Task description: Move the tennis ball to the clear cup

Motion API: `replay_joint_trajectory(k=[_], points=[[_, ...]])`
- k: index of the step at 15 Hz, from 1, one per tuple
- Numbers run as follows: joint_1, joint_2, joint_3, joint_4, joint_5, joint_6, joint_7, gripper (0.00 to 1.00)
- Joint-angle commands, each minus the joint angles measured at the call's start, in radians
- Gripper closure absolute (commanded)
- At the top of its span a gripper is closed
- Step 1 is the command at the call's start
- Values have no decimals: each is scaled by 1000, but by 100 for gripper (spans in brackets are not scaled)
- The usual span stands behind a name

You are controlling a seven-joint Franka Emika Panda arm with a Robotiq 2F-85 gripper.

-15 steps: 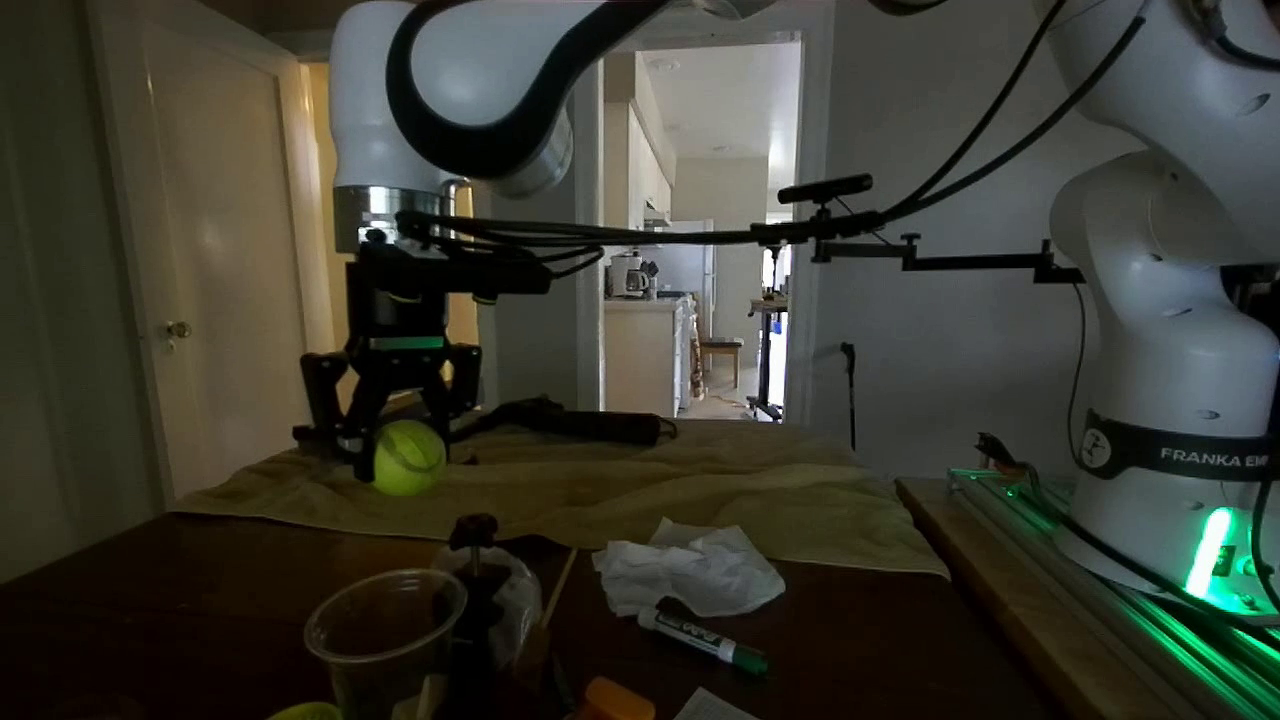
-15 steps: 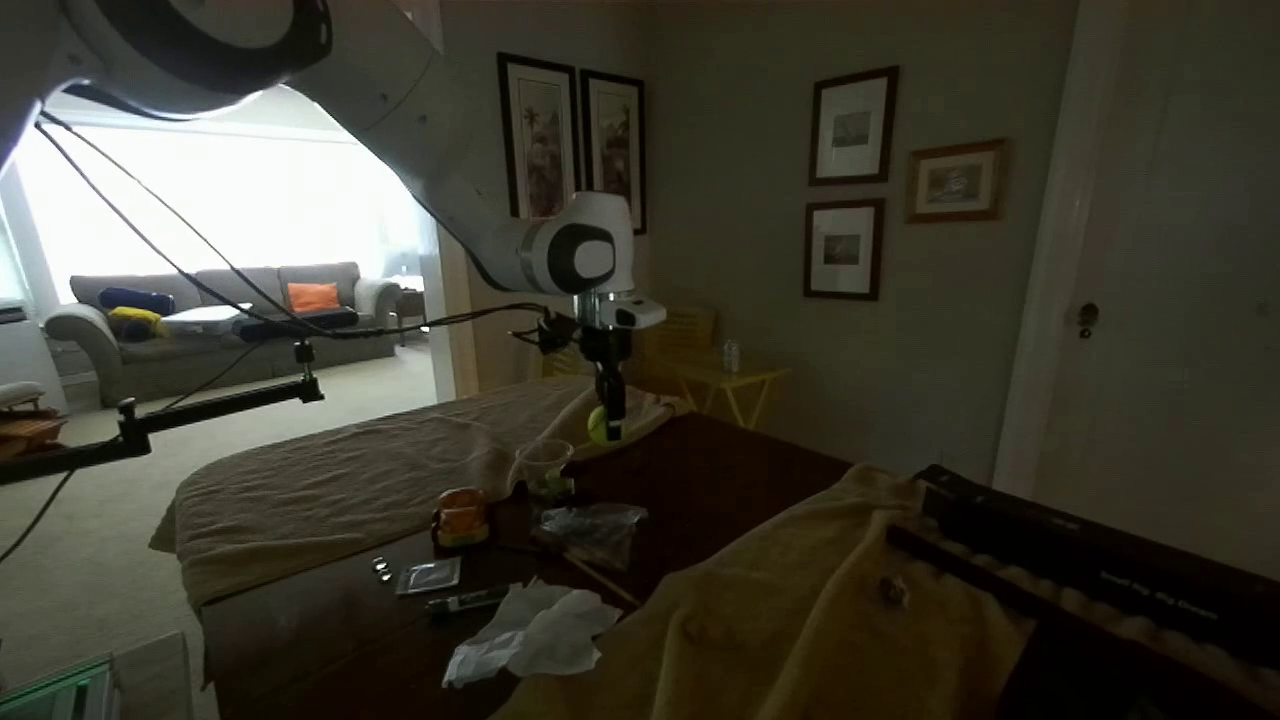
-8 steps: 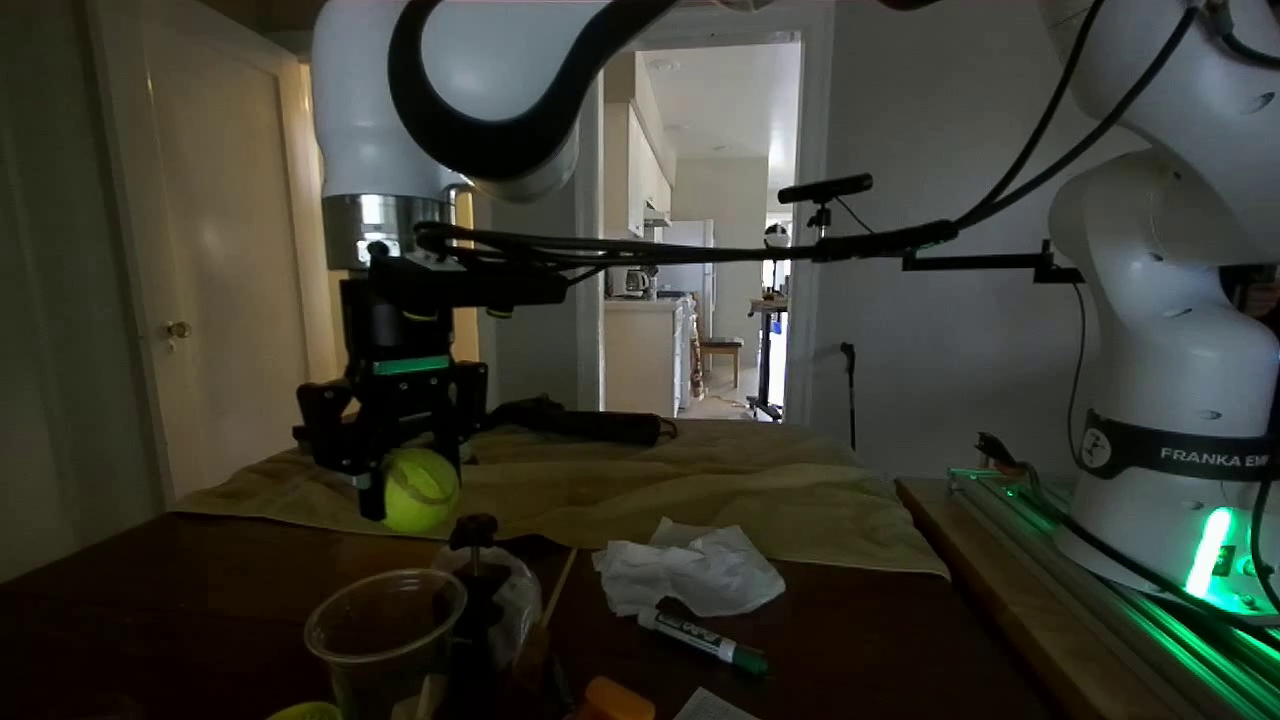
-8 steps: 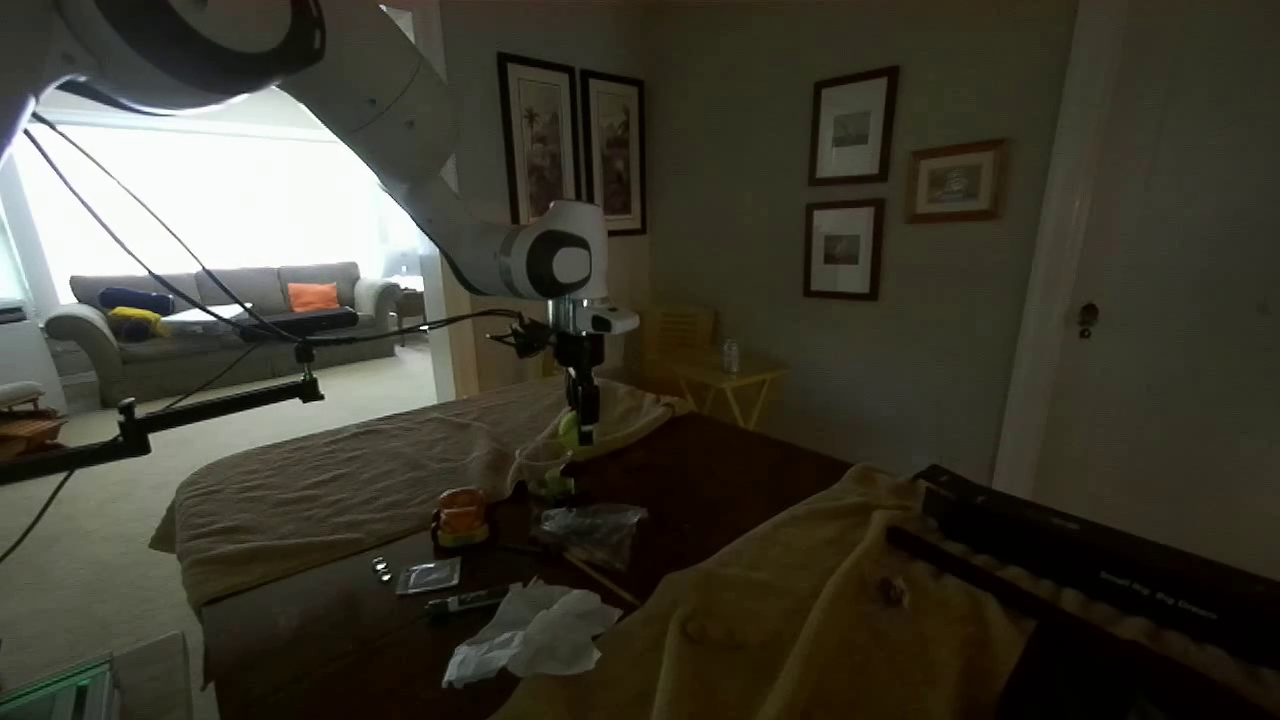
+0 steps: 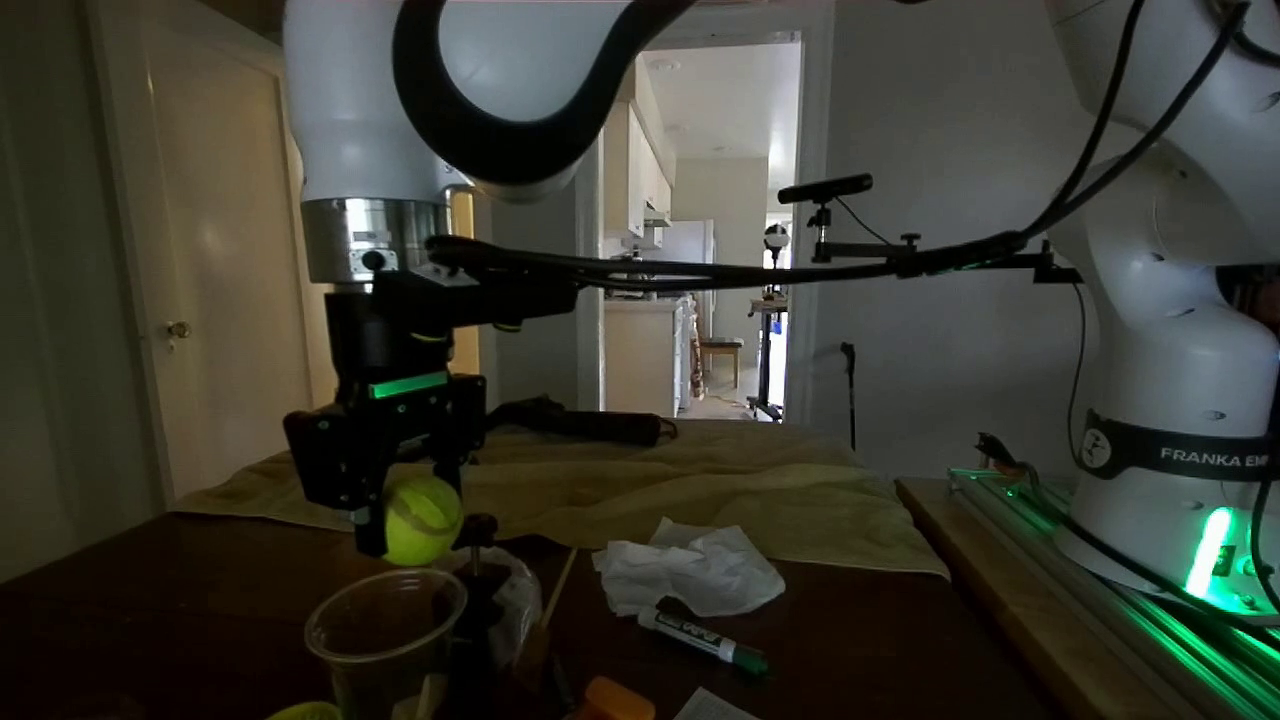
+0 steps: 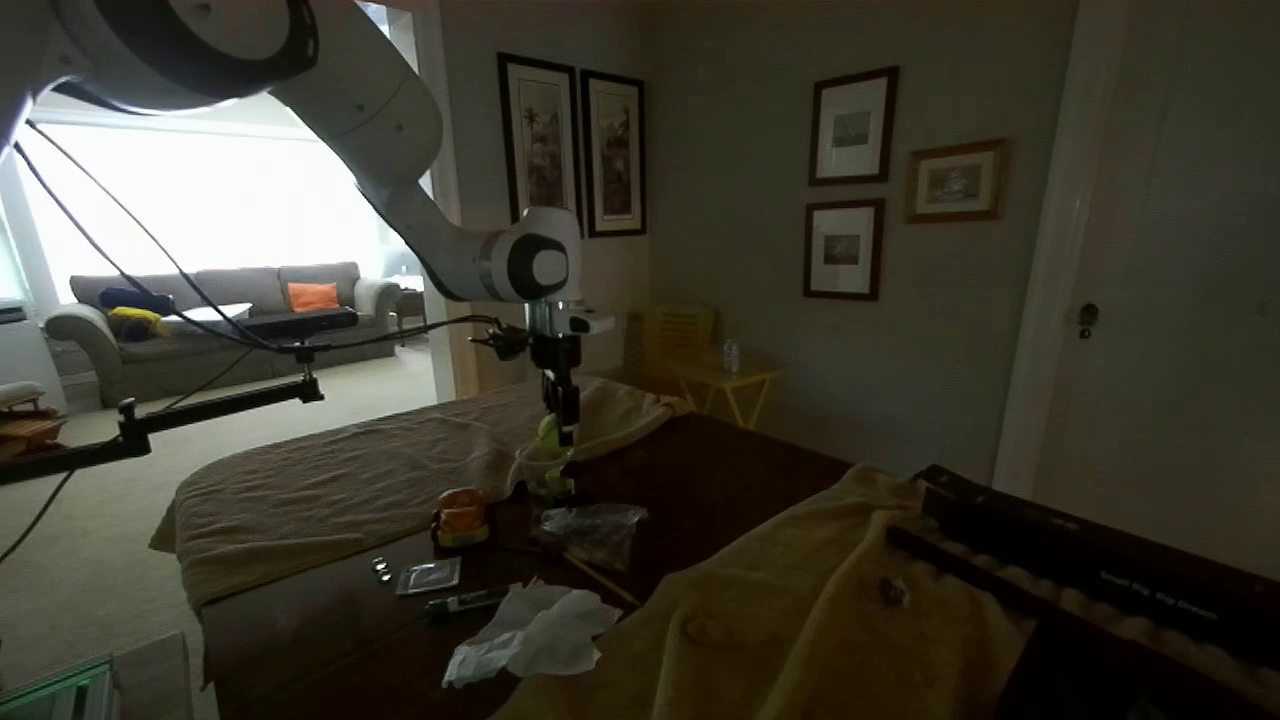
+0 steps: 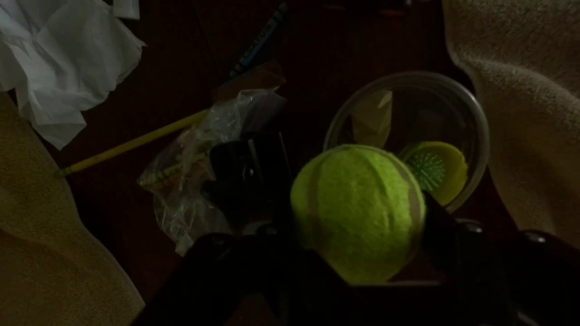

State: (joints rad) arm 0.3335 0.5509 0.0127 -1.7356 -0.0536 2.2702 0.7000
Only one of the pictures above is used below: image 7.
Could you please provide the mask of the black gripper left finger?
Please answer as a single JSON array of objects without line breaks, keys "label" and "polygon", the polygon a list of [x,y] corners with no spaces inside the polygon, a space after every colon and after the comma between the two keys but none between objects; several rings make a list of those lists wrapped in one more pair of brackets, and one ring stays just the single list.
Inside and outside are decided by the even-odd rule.
[{"label": "black gripper left finger", "polygon": [[287,326],[338,326],[331,270],[291,239],[258,232],[200,237],[132,326],[224,326],[248,295],[264,295]]}]

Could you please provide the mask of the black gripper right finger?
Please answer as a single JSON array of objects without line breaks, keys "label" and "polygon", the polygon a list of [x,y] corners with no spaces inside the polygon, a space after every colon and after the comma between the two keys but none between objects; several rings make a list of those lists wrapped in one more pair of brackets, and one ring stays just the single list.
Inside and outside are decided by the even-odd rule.
[{"label": "black gripper right finger", "polygon": [[456,326],[580,326],[580,252],[545,232],[498,244],[429,205],[423,250],[449,277]]}]

